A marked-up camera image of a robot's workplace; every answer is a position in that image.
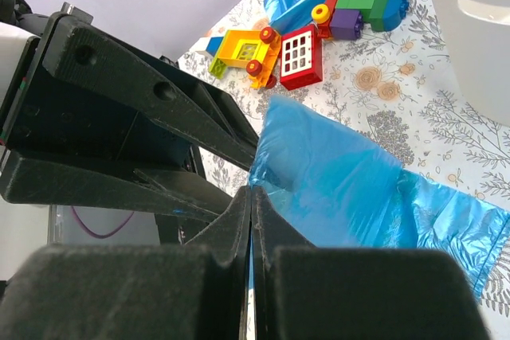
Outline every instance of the floral tablecloth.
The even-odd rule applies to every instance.
[[[267,22],[263,0],[243,0],[208,35],[261,29]],[[207,72],[209,60],[196,53],[185,54],[179,64],[229,92],[259,133],[271,95],[292,97],[362,132],[407,169],[510,209],[510,128],[464,101],[431,0],[410,0],[408,17],[391,33],[366,27],[359,41],[325,41],[324,81],[293,92],[279,84],[254,90],[240,69],[215,80]],[[208,179],[227,193],[246,183],[243,170],[202,155]],[[250,298],[248,338],[254,338],[253,293]],[[510,339],[510,243],[490,275],[480,309],[492,338]]]

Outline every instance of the screw hole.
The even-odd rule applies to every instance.
[[[25,139],[30,135],[30,133],[32,133],[32,131],[28,127],[25,127],[25,126],[20,126],[20,127],[16,126],[13,129],[13,133],[15,135],[17,135],[20,139]]]
[[[157,83],[154,86],[154,94],[162,101],[170,101],[176,97],[170,83]]]
[[[36,115],[39,114],[39,108],[33,105],[26,105],[23,108],[23,112],[29,117],[35,117]]]
[[[61,114],[61,119],[63,123],[70,123],[71,121],[73,121],[73,117],[74,117],[73,114],[69,112],[64,112]]]
[[[78,47],[74,51],[74,57],[76,62],[81,65],[94,65],[97,61],[96,51],[88,45]]]

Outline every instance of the green brick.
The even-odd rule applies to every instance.
[[[368,21],[370,12],[374,6],[374,0],[349,0],[349,10],[359,10],[363,15],[363,20]]]
[[[337,0],[335,8],[346,10],[349,7],[350,0]]]
[[[385,30],[383,24],[383,15],[387,3],[388,0],[374,0],[372,11],[370,12],[368,20],[365,21],[371,24],[372,30],[375,32],[382,32]]]
[[[213,61],[209,65],[209,73],[219,80],[223,78],[226,70],[226,64],[217,57],[214,57]]]

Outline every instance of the lego duplo toy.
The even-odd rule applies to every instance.
[[[281,40],[280,82],[289,91],[322,81],[322,43],[311,24]]]
[[[326,0],[324,4],[319,4],[312,10],[312,19],[317,24],[317,33],[322,39],[332,37],[329,23],[332,19],[337,0]]]
[[[216,55],[222,41],[223,36],[200,37],[193,45],[191,51],[212,59]]]
[[[271,88],[276,84],[272,72],[280,50],[281,36],[271,27],[262,31],[231,29],[223,37],[209,72],[221,79],[227,67],[245,68],[252,88]]]
[[[356,40],[364,23],[375,32],[397,28],[408,9],[409,0],[326,0],[312,10],[312,19],[323,39]]]

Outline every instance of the white container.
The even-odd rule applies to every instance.
[[[510,0],[432,2],[465,98],[510,126]]]

